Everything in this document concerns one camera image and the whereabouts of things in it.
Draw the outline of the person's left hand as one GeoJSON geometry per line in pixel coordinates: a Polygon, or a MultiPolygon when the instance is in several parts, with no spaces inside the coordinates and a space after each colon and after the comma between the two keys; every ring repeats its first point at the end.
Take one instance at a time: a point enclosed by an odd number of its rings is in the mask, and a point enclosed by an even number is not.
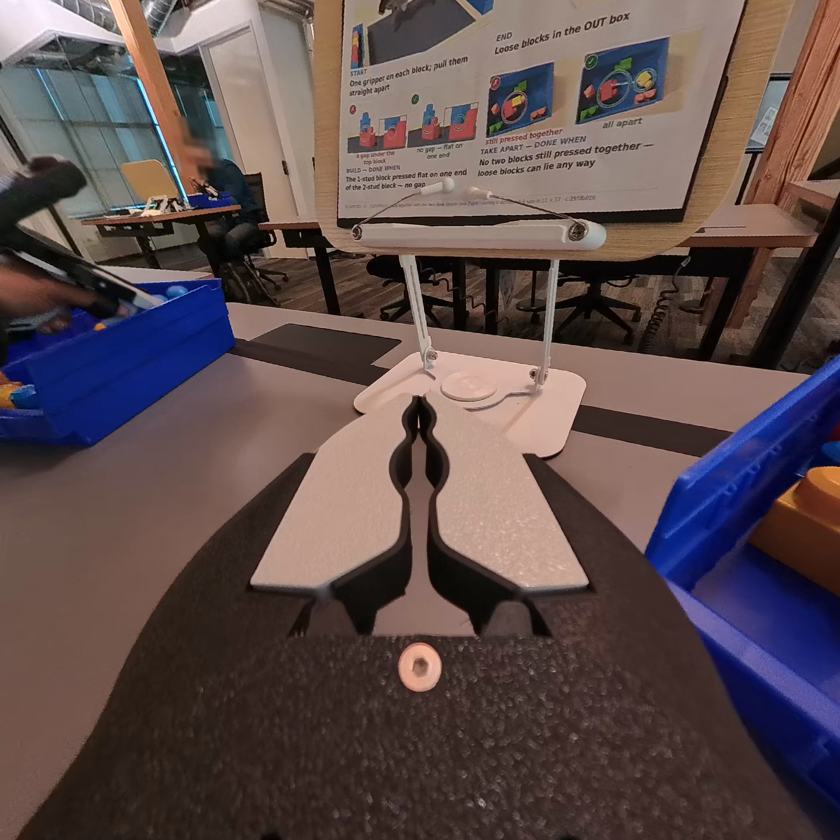
{"type": "Polygon", "coordinates": [[[98,303],[94,292],[51,279],[48,275],[11,263],[1,266],[1,316],[9,322],[46,316],[37,327],[43,334],[56,334],[71,323],[69,311],[98,303]]]}

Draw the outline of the yellow two-stud block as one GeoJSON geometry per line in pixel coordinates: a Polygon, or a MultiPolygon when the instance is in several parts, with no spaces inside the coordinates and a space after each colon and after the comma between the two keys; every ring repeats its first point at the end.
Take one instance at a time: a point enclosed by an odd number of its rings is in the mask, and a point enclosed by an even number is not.
{"type": "Polygon", "coordinates": [[[839,595],[839,468],[810,469],[775,500],[749,543],[839,595]]]}

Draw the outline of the pale desk divider board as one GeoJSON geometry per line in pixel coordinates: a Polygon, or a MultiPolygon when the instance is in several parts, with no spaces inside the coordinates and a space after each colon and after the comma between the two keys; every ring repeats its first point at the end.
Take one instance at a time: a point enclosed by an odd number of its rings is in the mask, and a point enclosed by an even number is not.
{"type": "Polygon", "coordinates": [[[134,194],[146,203],[151,198],[180,198],[181,190],[169,170],[158,160],[121,164],[121,173],[134,194]]]}

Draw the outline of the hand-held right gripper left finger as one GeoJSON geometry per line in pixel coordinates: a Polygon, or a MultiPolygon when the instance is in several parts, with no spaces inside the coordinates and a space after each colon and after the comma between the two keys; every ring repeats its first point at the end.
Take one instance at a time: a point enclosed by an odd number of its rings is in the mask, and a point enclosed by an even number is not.
{"type": "Polygon", "coordinates": [[[259,592],[338,602],[356,632],[402,597],[413,572],[412,477],[419,397],[399,395],[309,459],[249,580],[259,592]]]}

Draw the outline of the printed instruction sheet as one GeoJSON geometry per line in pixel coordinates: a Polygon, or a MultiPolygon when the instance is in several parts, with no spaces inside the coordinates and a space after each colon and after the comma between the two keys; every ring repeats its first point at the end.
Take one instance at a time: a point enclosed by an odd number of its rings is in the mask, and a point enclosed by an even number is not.
{"type": "Polygon", "coordinates": [[[746,2],[343,2],[338,219],[679,221],[746,2]]]}

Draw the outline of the wide wooden post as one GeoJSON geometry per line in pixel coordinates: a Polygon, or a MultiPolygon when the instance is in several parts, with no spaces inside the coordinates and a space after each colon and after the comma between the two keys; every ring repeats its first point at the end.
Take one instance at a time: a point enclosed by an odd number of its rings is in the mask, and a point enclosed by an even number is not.
{"type": "Polygon", "coordinates": [[[815,5],[758,163],[744,194],[748,205],[769,205],[784,222],[802,222],[791,186],[805,182],[838,114],[839,2],[815,5]]]}

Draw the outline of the wood-edged office table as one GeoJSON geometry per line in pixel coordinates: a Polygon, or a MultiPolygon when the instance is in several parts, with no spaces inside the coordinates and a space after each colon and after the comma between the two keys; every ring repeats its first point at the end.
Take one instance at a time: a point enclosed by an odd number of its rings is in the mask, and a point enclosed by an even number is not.
{"type": "Polygon", "coordinates": [[[122,208],[101,217],[84,217],[80,225],[95,228],[103,238],[131,238],[140,248],[145,264],[160,270],[161,263],[152,245],[155,238],[174,234],[176,225],[195,228],[198,237],[207,236],[207,224],[221,218],[235,217],[241,206],[215,201],[209,206],[185,207],[165,196],[153,197],[148,206],[122,208]]]}
{"type": "Polygon", "coordinates": [[[839,181],[794,182],[788,196],[826,211],[822,227],[785,282],[748,357],[748,365],[771,370],[781,362],[839,249],[839,181]]]}
{"type": "MultiPolygon", "coordinates": [[[[667,253],[637,261],[562,260],[560,271],[584,274],[588,270],[606,269],[621,275],[636,275],[628,287],[639,278],[671,276],[671,285],[660,291],[644,330],[641,333],[635,330],[633,344],[626,345],[646,353],[665,322],[672,297],[679,292],[678,278],[720,279],[724,286],[735,280],[738,289],[734,296],[738,297],[746,287],[746,277],[758,250],[810,246],[815,240],[816,236],[798,223],[782,221],[772,206],[737,205],[715,212],[710,221],[681,246],[687,249],[684,256],[667,253]]],[[[518,312],[516,303],[529,298],[531,273],[518,268],[523,268],[524,261],[531,259],[453,258],[455,269],[444,279],[452,282],[448,299],[455,305],[451,309],[453,328],[466,331],[469,312],[478,308],[484,319],[483,333],[498,334],[500,325],[511,320],[509,313],[518,312]]],[[[557,300],[550,296],[548,289],[544,293],[545,299],[538,300],[546,301],[547,309],[557,300]]],[[[530,323],[538,327],[544,313],[539,315],[537,323],[531,320],[530,323]]],[[[621,317],[634,327],[630,312],[621,311],[621,317]]]]}

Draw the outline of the pile of colourful blocks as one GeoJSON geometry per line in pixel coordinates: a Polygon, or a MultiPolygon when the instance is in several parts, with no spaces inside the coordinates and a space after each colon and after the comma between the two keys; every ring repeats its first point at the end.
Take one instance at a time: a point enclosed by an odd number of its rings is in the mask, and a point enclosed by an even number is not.
{"type": "MultiPolygon", "coordinates": [[[[153,294],[152,298],[159,302],[159,306],[162,306],[168,301],[173,301],[183,297],[188,293],[188,291],[189,289],[184,285],[171,285],[168,286],[163,293],[153,294]]],[[[76,338],[82,334],[100,333],[133,317],[135,314],[145,311],[145,309],[132,303],[124,303],[122,304],[119,314],[110,318],[105,318],[104,320],[87,322],[79,320],[81,315],[79,315],[78,318],[74,316],[70,326],[64,328],[61,332],[52,335],[51,338],[56,340],[68,340],[70,338],[76,338]]],[[[42,404],[35,384],[23,380],[16,380],[10,374],[6,374],[5,376],[7,378],[7,383],[3,383],[1,385],[2,410],[41,411],[42,404]]]]}

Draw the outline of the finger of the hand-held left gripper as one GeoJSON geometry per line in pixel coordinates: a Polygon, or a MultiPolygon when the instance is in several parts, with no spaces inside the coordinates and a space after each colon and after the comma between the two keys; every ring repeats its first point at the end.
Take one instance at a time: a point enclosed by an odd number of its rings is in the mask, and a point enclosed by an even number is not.
{"type": "Polygon", "coordinates": [[[18,257],[37,260],[63,274],[72,284],[120,299],[145,310],[159,307],[152,294],[57,245],[16,245],[18,257]]]}

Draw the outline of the dark backpack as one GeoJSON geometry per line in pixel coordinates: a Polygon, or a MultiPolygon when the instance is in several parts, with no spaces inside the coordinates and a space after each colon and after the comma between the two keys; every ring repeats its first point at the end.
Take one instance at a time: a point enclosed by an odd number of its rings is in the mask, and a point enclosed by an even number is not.
{"type": "Polygon", "coordinates": [[[266,283],[245,262],[224,262],[219,267],[224,299],[228,303],[277,308],[266,283]]]}

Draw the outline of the blue plastic bin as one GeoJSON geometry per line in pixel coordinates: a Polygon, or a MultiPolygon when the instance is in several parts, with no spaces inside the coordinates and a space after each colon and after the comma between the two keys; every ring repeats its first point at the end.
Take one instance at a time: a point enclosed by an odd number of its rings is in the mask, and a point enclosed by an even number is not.
{"type": "Polygon", "coordinates": [[[838,597],[749,544],[838,425],[838,359],[675,481],[646,555],[705,642],[772,769],[838,838],[838,597]]]}
{"type": "Polygon", "coordinates": [[[74,311],[63,332],[12,343],[2,372],[35,394],[33,407],[2,408],[2,444],[95,445],[231,350],[222,282],[140,284],[162,297],[172,287],[185,292],[103,330],[74,311]]]}

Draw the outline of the black office chair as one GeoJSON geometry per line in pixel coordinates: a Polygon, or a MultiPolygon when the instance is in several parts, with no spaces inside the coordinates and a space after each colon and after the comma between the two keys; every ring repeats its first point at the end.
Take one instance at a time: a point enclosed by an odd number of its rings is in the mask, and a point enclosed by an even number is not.
{"type": "MultiPolygon", "coordinates": [[[[421,286],[429,285],[437,287],[444,281],[447,275],[452,274],[455,269],[455,259],[449,257],[419,256],[416,257],[416,267],[421,286]]],[[[403,287],[402,300],[385,305],[380,309],[381,320],[395,322],[403,316],[410,314],[411,303],[406,290],[406,278],[400,258],[396,255],[375,256],[367,263],[366,270],[372,277],[382,279],[383,287],[391,285],[401,285],[403,287]]],[[[428,295],[422,295],[422,300],[427,323],[433,327],[441,328],[442,324],[434,310],[436,308],[454,309],[454,303],[450,299],[428,295]]]]}
{"type": "MultiPolygon", "coordinates": [[[[531,273],[531,286],[529,298],[516,303],[516,310],[525,312],[530,316],[532,323],[537,323],[539,315],[546,310],[546,301],[540,301],[537,297],[537,279],[541,272],[548,272],[548,261],[546,260],[525,260],[524,267],[518,270],[525,270],[531,273]]],[[[570,314],[554,327],[553,337],[557,340],[563,332],[578,320],[591,320],[592,315],[597,313],[603,316],[612,324],[623,331],[623,343],[633,344],[635,340],[635,329],[621,317],[621,312],[630,312],[631,323],[639,323],[642,317],[642,309],[633,303],[620,301],[607,297],[603,294],[602,287],[628,287],[636,275],[617,274],[614,269],[588,270],[584,274],[569,273],[561,270],[558,278],[558,287],[569,282],[581,282],[585,284],[585,292],[578,296],[556,301],[554,309],[570,310],[570,314]]]]}
{"type": "MultiPolygon", "coordinates": [[[[262,174],[244,174],[244,178],[259,208],[257,212],[258,222],[260,224],[268,222],[262,174]]],[[[288,276],[280,270],[266,269],[261,264],[257,264],[255,258],[263,258],[265,251],[276,244],[277,236],[275,233],[260,229],[259,236],[251,243],[250,249],[245,251],[245,265],[248,273],[252,277],[253,283],[260,288],[261,293],[267,298],[272,298],[274,294],[279,294],[282,291],[282,284],[288,282],[288,276]]]]}

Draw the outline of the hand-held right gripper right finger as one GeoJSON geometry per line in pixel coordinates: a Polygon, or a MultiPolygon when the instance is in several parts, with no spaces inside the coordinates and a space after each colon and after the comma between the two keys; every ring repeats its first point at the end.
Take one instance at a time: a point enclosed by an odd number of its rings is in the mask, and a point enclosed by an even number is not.
{"type": "Polygon", "coordinates": [[[590,579],[534,475],[540,459],[440,394],[420,398],[418,423],[436,593],[478,636],[551,635],[537,600],[582,593],[590,579]]]}

